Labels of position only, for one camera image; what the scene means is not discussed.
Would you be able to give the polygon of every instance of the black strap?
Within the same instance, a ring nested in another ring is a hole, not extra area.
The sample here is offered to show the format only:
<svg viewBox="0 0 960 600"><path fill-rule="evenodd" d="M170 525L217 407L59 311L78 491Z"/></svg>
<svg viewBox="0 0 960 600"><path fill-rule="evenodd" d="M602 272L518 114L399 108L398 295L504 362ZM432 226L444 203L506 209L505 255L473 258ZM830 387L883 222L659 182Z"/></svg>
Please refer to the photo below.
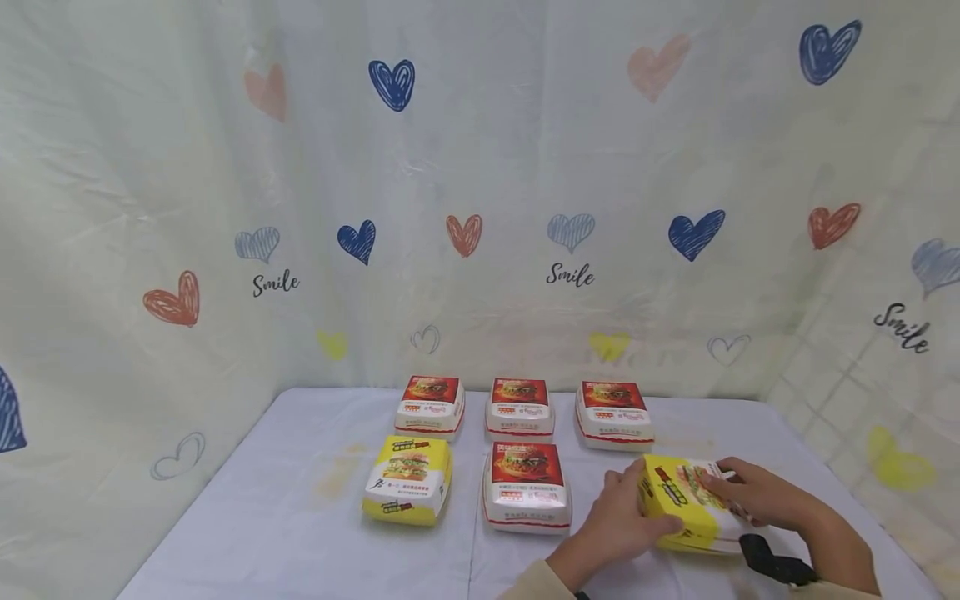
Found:
<svg viewBox="0 0 960 600"><path fill-rule="evenodd" d="M747 559L747 566L760 575L779 581L788 586L803 587L820 581L816 572L800 559L788 556L774 556L766 538L757 534L740 537L740 549Z"/></svg>

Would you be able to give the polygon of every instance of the red burger box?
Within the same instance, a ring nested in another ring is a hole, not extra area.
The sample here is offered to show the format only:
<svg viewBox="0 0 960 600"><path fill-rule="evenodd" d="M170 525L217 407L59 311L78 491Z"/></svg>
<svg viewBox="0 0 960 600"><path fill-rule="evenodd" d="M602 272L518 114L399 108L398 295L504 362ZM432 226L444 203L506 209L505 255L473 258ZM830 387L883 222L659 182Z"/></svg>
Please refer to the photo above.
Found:
<svg viewBox="0 0 960 600"><path fill-rule="evenodd" d="M635 383L582 381L576 398L577 431L587 447L649 452L654 425Z"/></svg>
<svg viewBox="0 0 960 600"><path fill-rule="evenodd" d="M484 519L493 529L565 535L570 488L553 444L494 442L484 469Z"/></svg>
<svg viewBox="0 0 960 600"><path fill-rule="evenodd" d="M452 441L464 420L464 386L457 377L410 377L396 408L394 429L401 436Z"/></svg>
<svg viewBox="0 0 960 600"><path fill-rule="evenodd" d="M555 416L546 381L497 377L487 403L487 433L495 442L553 442Z"/></svg>

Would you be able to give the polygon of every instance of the person's left hand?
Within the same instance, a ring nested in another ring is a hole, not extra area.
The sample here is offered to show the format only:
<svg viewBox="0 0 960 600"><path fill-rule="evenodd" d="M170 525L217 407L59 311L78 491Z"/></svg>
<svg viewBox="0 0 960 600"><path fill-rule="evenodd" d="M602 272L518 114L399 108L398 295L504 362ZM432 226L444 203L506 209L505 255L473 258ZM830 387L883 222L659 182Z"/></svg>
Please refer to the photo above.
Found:
<svg viewBox="0 0 960 600"><path fill-rule="evenodd" d="M622 473L607 471L603 491L577 532L592 540L595 551L602 553L608 563L636 558L663 536L684 528L678 516L647 518L640 512L639 480L645 467L646 462L640 458Z"/></svg>
<svg viewBox="0 0 960 600"><path fill-rule="evenodd" d="M639 458L622 473L607 471L583 527L546 560L570 591L579 591L608 564L634 559L663 536L683 530L677 516L647 518L640 511L638 484L645 467Z"/></svg>

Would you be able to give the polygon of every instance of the yellow heart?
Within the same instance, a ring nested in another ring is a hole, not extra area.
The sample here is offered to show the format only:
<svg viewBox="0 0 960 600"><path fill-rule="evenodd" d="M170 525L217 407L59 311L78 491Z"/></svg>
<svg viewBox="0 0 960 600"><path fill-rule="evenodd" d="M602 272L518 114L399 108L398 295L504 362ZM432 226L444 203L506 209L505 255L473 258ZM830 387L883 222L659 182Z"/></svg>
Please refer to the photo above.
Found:
<svg viewBox="0 0 960 600"><path fill-rule="evenodd" d="M606 335L594 331L590 334L590 346L597 353L601 361L614 362L623 356L624 350L630 345L630 334L619 332Z"/></svg>
<svg viewBox="0 0 960 600"><path fill-rule="evenodd" d="M341 360L344 356L347 356L347 334L343 331L329 335L325 331L317 329L317 341L320 342L320 346L332 360Z"/></svg>
<svg viewBox="0 0 960 600"><path fill-rule="evenodd" d="M901 452L888 429L877 425L867 439L874 477L891 490L918 492L937 481L937 470L919 454Z"/></svg>

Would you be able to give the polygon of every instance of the red label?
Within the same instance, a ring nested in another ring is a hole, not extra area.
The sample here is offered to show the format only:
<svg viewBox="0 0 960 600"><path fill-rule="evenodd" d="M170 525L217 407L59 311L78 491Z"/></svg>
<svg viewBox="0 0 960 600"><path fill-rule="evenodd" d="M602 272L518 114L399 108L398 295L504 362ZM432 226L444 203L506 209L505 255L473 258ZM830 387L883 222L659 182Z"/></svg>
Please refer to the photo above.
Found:
<svg viewBox="0 0 960 600"><path fill-rule="evenodd" d="M547 405L546 381L542 379L501 379L493 381L493 403L522 402Z"/></svg>
<svg viewBox="0 0 960 600"><path fill-rule="evenodd" d="M403 393L404 400L430 400L432 402L449 402L453 404L457 397L457 387L460 380L456 377L410 377L407 391Z"/></svg>
<svg viewBox="0 0 960 600"><path fill-rule="evenodd" d="M492 452L494 483L564 484L560 456L553 444L497 442Z"/></svg>
<svg viewBox="0 0 960 600"><path fill-rule="evenodd" d="M585 381L583 393L587 408L647 409L635 383Z"/></svg>

